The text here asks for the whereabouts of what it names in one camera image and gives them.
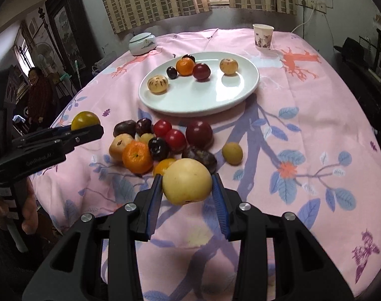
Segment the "left hand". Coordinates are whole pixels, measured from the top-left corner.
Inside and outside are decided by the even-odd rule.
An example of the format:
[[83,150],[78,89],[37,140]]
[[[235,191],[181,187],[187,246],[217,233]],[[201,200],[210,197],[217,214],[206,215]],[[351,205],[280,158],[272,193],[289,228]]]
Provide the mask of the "left hand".
[[[33,184],[29,178],[26,179],[26,199],[22,205],[21,212],[24,218],[22,222],[22,230],[27,235],[32,235],[36,232],[38,228],[38,214],[37,214],[37,204],[35,192],[33,189]],[[6,230],[7,224],[5,218],[8,215],[8,205],[3,200],[0,200],[0,229]]]

